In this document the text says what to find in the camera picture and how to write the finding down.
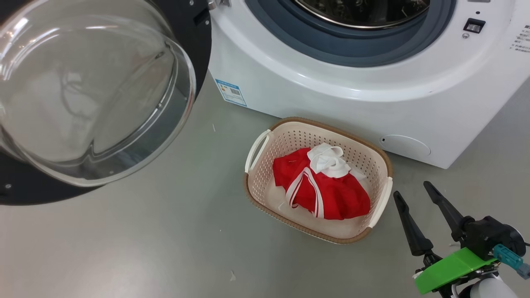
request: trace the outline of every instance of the teal connector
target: teal connector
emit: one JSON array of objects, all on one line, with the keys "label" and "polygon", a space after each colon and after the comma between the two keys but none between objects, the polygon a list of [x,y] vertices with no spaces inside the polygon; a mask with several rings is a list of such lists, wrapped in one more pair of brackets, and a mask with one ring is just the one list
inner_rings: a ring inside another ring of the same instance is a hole
[{"label": "teal connector", "polygon": [[530,265],[525,264],[523,259],[502,244],[493,248],[493,257],[517,271],[524,279],[530,278]]}]

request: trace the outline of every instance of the qr code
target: qr code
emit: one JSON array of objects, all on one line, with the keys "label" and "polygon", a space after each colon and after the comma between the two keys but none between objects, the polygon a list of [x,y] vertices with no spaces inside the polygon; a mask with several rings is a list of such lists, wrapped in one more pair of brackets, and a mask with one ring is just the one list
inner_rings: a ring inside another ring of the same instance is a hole
[{"label": "qr code", "polygon": [[241,93],[239,92],[239,90],[236,90],[234,88],[230,88],[230,92],[232,92],[232,94],[235,94],[235,95],[241,95]]}]

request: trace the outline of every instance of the floor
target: floor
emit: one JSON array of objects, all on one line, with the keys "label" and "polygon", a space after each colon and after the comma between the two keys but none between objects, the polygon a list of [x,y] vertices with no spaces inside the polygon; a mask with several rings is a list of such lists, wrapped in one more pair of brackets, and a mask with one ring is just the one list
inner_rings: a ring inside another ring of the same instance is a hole
[{"label": "floor", "polygon": [[[449,170],[390,155],[394,189],[439,255],[457,248],[424,180],[462,214],[530,239],[529,91]],[[224,102],[209,78],[182,134],[138,173],[59,203],[0,206],[0,297],[419,297],[411,276],[422,260],[392,201],[369,237],[338,246],[247,200],[246,155],[276,121]],[[501,276],[520,297],[530,290],[505,266]]]}]

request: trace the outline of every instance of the clothing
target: clothing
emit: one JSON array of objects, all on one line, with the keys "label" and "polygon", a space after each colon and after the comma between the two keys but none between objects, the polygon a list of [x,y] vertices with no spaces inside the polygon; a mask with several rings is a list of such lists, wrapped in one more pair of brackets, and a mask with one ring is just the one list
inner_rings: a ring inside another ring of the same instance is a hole
[{"label": "clothing", "polygon": [[368,214],[370,199],[353,175],[362,174],[350,174],[351,167],[340,158],[342,154],[341,148],[323,143],[274,160],[276,186],[285,189],[292,208],[302,206],[315,217],[328,220]]}]

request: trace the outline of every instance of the beige laundry basket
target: beige laundry basket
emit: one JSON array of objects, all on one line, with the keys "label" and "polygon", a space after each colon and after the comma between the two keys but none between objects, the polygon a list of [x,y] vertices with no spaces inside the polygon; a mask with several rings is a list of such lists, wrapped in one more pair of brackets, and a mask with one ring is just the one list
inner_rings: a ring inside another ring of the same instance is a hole
[{"label": "beige laundry basket", "polygon": [[[343,158],[368,179],[370,212],[347,220],[315,218],[303,208],[291,208],[285,191],[276,187],[272,173],[275,158],[322,143],[340,146]],[[303,119],[286,118],[263,132],[250,149],[245,164],[245,189],[256,207],[309,235],[337,244],[366,237],[379,220],[392,191],[392,165],[373,144],[337,128]]]}]

